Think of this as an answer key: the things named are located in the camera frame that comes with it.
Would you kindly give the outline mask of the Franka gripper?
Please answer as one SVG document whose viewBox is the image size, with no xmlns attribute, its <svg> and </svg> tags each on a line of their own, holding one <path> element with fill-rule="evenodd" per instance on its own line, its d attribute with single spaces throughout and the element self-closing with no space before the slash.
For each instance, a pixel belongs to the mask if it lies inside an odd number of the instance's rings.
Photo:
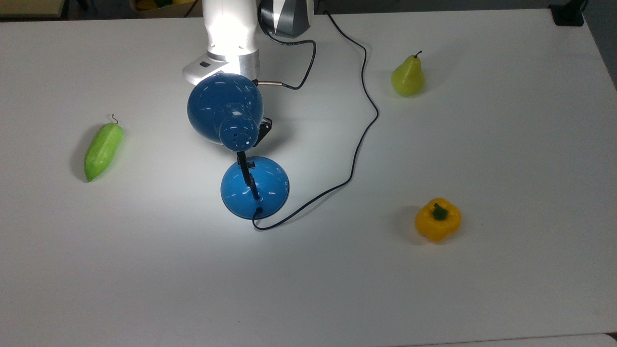
<svg viewBox="0 0 617 347">
<path fill-rule="evenodd" d="M 249 80 L 255 80 L 258 78 L 259 71 L 258 49 L 241 49 L 238 52 L 214 53 L 209 48 L 206 53 L 185 66 L 182 70 L 182 75 L 192 85 L 198 85 L 198 83 L 216 73 L 234 73 Z M 262 119 L 254 147 L 257 147 L 267 136 L 272 129 L 272 125 L 273 121 L 270 118 L 264 117 Z"/>
</svg>

